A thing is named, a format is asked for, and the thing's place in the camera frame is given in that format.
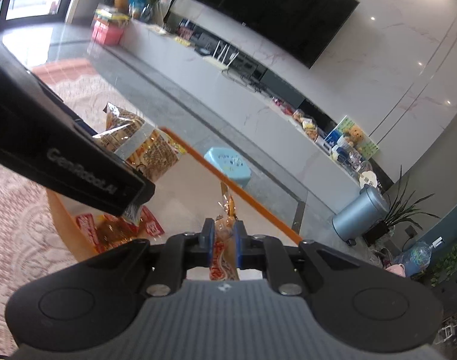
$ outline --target black plant pot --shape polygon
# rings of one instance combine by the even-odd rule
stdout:
[[[382,235],[387,234],[390,231],[385,221],[380,221],[372,228],[367,231],[362,238],[367,243],[368,246],[372,246],[376,240],[378,240]]]

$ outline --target door frame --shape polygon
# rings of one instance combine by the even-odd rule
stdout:
[[[2,5],[0,7],[0,31],[33,24],[64,22],[70,1],[71,0],[60,0],[59,9],[57,13],[53,15],[27,16],[7,20],[8,5],[10,4],[10,0],[2,0]]]

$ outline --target metal screw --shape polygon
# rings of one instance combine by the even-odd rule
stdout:
[[[278,292],[282,295],[295,296],[302,293],[302,287],[295,283],[286,283],[278,287]]]
[[[165,284],[152,284],[147,288],[147,294],[152,296],[165,296],[170,293],[170,287]]]

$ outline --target light blue stool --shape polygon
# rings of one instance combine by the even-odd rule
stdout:
[[[235,150],[226,147],[212,147],[203,157],[242,188],[250,181],[252,172]]]

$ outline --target television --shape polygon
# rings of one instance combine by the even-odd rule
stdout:
[[[196,0],[242,23],[311,67],[357,0]]]

